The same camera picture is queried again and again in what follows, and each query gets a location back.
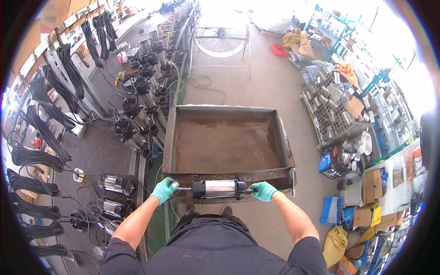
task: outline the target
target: work glove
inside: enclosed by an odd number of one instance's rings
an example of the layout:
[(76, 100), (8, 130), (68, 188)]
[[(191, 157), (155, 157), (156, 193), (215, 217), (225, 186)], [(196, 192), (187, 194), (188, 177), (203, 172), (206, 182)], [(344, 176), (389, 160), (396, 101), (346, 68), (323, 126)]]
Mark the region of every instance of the work glove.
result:
[(169, 199), (169, 197), (171, 197), (178, 186), (179, 183), (174, 181), (172, 178), (164, 178), (163, 181), (156, 185), (151, 193), (151, 196), (157, 197), (159, 199), (159, 205), (161, 205), (167, 199)]
[(251, 184), (249, 188), (257, 189), (257, 191), (252, 192), (252, 196), (264, 202), (270, 202), (272, 200), (272, 195), (278, 191), (275, 187), (265, 181)]

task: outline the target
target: metal tray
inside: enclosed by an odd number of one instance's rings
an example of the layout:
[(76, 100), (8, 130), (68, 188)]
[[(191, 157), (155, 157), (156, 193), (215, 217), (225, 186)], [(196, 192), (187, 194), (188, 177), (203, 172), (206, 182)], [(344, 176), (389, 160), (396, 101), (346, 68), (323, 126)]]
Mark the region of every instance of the metal tray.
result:
[[(171, 109), (165, 136), (162, 176), (175, 173), (221, 174), (293, 167), (288, 176), (267, 180), (287, 193), (296, 185), (295, 162), (287, 134), (277, 111), (269, 108), (183, 105)], [(265, 181), (264, 176), (254, 182)], [(180, 187), (191, 187), (182, 182)], [(182, 203), (229, 203), (255, 200), (251, 194), (235, 198), (196, 200), (190, 192), (178, 192)]]

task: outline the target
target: wire mesh basket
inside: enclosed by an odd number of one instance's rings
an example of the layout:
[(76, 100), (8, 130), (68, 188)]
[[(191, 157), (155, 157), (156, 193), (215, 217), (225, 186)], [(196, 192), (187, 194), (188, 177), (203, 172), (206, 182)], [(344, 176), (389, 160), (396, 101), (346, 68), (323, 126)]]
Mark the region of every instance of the wire mesh basket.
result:
[(337, 140), (353, 138), (373, 126), (358, 122), (345, 108), (348, 99), (335, 84), (334, 74), (322, 64), (305, 92), (301, 93), (318, 135), (318, 149)]

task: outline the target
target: forearm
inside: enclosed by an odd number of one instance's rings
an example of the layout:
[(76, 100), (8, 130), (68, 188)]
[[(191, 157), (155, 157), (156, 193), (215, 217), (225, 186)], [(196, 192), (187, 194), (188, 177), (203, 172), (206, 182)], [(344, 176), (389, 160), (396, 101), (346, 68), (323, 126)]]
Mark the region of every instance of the forearm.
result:
[(296, 244), (304, 237), (312, 236), (319, 240), (319, 234), (307, 214), (291, 202), (283, 193), (275, 192), (272, 201), (281, 213), (287, 232)]
[(154, 209), (156, 209), (158, 205), (158, 198), (150, 196), (119, 225), (112, 238), (118, 238), (124, 242), (128, 242), (130, 246), (136, 250), (147, 229), (151, 215), (153, 215)]

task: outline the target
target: brown water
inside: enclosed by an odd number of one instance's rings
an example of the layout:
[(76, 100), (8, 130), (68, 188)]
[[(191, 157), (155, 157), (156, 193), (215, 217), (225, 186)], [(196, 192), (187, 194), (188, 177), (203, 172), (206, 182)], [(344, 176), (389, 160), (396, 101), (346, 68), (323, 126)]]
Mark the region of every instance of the brown water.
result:
[(182, 115), (174, 171), (220, 173), (283, 167), (271, 117)]

